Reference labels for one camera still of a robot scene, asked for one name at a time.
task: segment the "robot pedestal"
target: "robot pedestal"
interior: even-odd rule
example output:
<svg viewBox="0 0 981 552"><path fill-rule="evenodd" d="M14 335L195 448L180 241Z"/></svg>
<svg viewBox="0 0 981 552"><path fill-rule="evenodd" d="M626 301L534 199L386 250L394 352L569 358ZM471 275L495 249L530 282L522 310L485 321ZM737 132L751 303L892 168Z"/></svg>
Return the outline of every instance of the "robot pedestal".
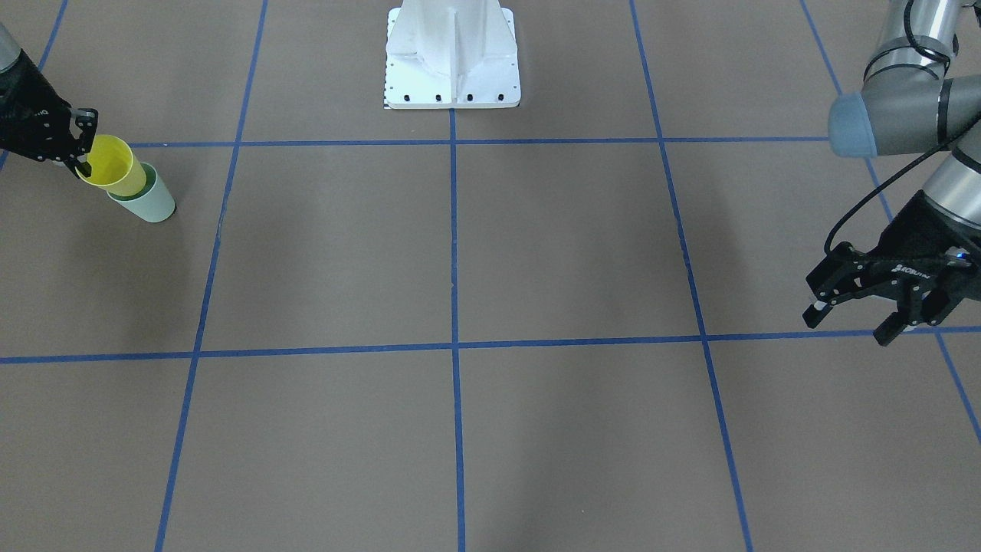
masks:
<svg viewBox="0 0 981 552"><path fill-rule="evenodd" d="M404 0L388 12L385 105L515 107L514 14L497 0Z"/></svg>

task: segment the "stacked cups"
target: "stacked cups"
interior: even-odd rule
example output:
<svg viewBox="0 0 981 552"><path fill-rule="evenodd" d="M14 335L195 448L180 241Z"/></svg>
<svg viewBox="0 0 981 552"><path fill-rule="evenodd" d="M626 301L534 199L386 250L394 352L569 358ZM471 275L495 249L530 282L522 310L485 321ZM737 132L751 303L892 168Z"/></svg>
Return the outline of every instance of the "stacked cups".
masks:
<svg viewBox="0 0 981 552"><path fill-rule="evenodd" d="M92 176L81 179L106 194L116 203L147 222L166 220L176 205L157 170L140 163L129 145L119 138L96 135L88 153Z"/></svg>

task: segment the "black cable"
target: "black cable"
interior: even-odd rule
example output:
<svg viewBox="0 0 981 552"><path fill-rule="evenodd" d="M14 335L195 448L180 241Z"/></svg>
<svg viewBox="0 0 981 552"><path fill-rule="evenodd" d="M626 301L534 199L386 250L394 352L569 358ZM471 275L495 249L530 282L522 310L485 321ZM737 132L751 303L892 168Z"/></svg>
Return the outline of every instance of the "black cable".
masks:
<svg viewBox="0 0 981 552"><path fill-rule="evenodd" d="M926 153L920 155L919 157L917 157L916 159L914 159L911 163L909 163L905 167L902 167L902 169L900 169L900 172L898 172L895 175L893 175L892 177L890 177L886 182L884 182L884 183L880 184L879 186L877 186L875 188L875 190L873 190L871 193L869 193L869 195L866 195L865 197L863 197L858 203L855 204L854 207L852 207L851 209L849 209L849 212L845 213L845 216L843 216L837 223L835 223L835 226L833 226L831 228L831 232L828 233L828 238L824 241L824 254L825 255L828 255L828 256L831 256L832 255L832 252L831 252L831 244L832 244L832 242L835 241L835 236L838 234L838 231L841 230L842 227L846 225L846 223L848 223L850 220L852 220L852 217L854 217L855 214L859 210L861 210L862 207L864 207L866 204L868 204L869 201L871 201L877 195L879 195L879 193L882 193L883 190L885 190L886 188L888 188L889 186L891 186L895 181L899 180L902 175L908 173L914 167L916 167L916 165L919 165L920 163L922 163L923 161L925 161L927 158L929 158L931 155L933 155L934 153L936 153L936 152L940 151L941 149L943 149L944 146L946 146L945 143L938 144L933 149L930 149Z"/></svg>
<svg viewBox="0 0 981 552"><path fill-rule="evenodd" d="M906 8L905 10L903 10L903 30L906 34L906 41L908 41L909 45L912 46L914 50L916 50L917 54L925 57L930 61L935 61L937 63L944 64L944 72L946 72L947 69L951 67L951 58L940 52L931 52L927 50L922 45L920 45L920 43L917 42L916 38L913 36L912 23L910 22L910 14L912 13L913 2L915 1L916 0L908 0L906 2Z"/></svg>

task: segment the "gripper logo text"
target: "gripper logo text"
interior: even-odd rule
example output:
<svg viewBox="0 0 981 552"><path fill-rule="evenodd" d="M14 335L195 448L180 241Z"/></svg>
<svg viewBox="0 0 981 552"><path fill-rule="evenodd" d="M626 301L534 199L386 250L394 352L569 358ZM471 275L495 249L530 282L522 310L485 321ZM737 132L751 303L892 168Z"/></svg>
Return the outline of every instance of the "gripper logo text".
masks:
<svg viewBox="0 0 981 552"><path fill-rule="evenodd" d="M923 274L922 272L920 272L918 270L913 270L912 268L909 268L908 266L902 266L901 264L897 264L896 265L896 268L890 270L890 272L905 272L906 274L912 274L913 276L919 276L920 278L923 278L924 280L929 280L930 279L930 277L927 276L926 274Z"/></svg>

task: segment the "floor tile square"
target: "floor tile square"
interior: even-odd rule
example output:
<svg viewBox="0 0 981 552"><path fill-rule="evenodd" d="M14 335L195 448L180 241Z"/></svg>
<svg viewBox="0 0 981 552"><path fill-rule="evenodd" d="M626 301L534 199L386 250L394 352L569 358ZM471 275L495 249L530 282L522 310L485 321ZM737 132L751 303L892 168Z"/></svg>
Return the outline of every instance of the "floor tile square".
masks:
<svg viewBox="0 0 981 552"><path fill-rule="evenodd" d="M458 110L461 138L656 135L627 2L501 5L514 12L521 105Z"/></svg>
<svg viewBox="0 0 981 552"><path fill-rule="evenodd" d="M827 135L836 92L798 2L637 11L665 136Z"/></svg>
<svg viewBox="0 0 981 552"><path fill-rule="evenodd" d="M126 141L235 139L259 2L97 6L66 10L45 67L59 95Z"/></svg>
<svg viewBox="0 0 981 552"><path fill-rule="evenodd" d="M461 339L697 334L656 145L457 155Z"/></svg>
<svg viewBox="0 0 981 552"><path fill-rule="evenodd" d="M934 336L712 353L755 550L981 542L981 447Z"/></svg>
<svg viewBox="0 0 981 552"><path fill-rule="evenodd" d="M152 550L187 360L0 369L0 549Z"/></svg>
<svg viewBox="0 0 981 552"><path fill-rule="evenodd" d="M708 333L807 331L805 277L832 226L871 189L864 163L835 157L825 142L667 147ZM886 224L869 205L836 243L867 250ZM843 304L818 329L872 329L891 311Z"/></svg>
<svg viewBox="0 0 981 552"><path fill-rule="evenodd" d="M0 172L0 356L190 351L228 148L141 148L178 208L149 224L54 165Z"/></svg>
<svg viewBox="0 0 981 552"><path fill-rule="evenodd" d="M460 362L468 550L743 548L700 345Z"/></svg>
<svg viewBox="0 0 981 552"><path fill-rule="evenodd" d="M448 342L448 155L244 148L205 348Z"/></svg>
<svg viewBox="0 0 981 552"><path fill-rule="evenodd" d="M400 2L271 2L245 139L449 138L446 110L385 105L388 10Z"/></svg>
<svg viewBox="0 0 981 552"><path fill-rule="evenodd" d="M165 550L456 550L451 366L202 360Z"/></svg>

